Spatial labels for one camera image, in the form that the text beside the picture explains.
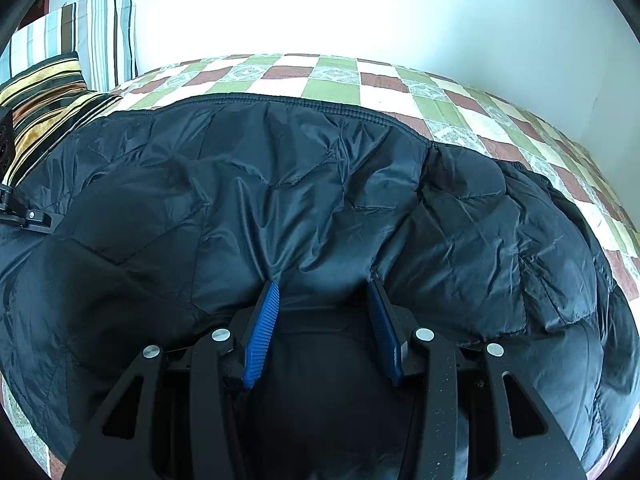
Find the blue striped pillow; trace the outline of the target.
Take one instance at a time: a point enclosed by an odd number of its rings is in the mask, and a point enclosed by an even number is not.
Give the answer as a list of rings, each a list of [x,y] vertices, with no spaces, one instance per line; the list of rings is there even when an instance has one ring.
[[[47,58],[76,53],[89,89],[107,92],[138,76],[132,0],[79,0],[17,32],[1,55],[1,80]]]

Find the checkered patchwork bed cover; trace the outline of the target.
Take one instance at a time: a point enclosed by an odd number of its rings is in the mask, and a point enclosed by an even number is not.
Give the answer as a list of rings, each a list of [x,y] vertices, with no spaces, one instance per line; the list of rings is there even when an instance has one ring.
[[[427,140],[517,162],[546,177],[586,218],[632,315],[639,304],[639,232],[589,153],[528,110],[447,78],[405,67],[311,54],[206,58],[153,70],[115,88],[122,99],[97,118],[127,110],[158,110],[212,94],[252,94],[372,110]],[[598,462],[600,478],[639,417]]]

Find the dark yellow striped cushion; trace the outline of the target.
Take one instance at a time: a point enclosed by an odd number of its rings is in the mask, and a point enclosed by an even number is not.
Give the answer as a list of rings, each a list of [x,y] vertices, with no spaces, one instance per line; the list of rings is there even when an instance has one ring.
[[[2,183],[21,183],[72,132],[121,99],[88,87],[76,52],[47,58],[2,84],[1,105],[12,110],[15,143]]]

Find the black quilted puffer jacket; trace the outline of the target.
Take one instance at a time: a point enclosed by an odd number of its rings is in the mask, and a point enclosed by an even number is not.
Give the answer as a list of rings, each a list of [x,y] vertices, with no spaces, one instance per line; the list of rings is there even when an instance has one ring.
[[[68,460],[143,348],[282,310],[239,400],[249,477],[393,478],[412,408],[383,376],[366,284],[440,336],[495,341],[594,466],[639,402],[639,335],[578,207],[541,174],[354,106],[197,96],[96,118],[20,177],[62,216],[1,230],[1,369]]]

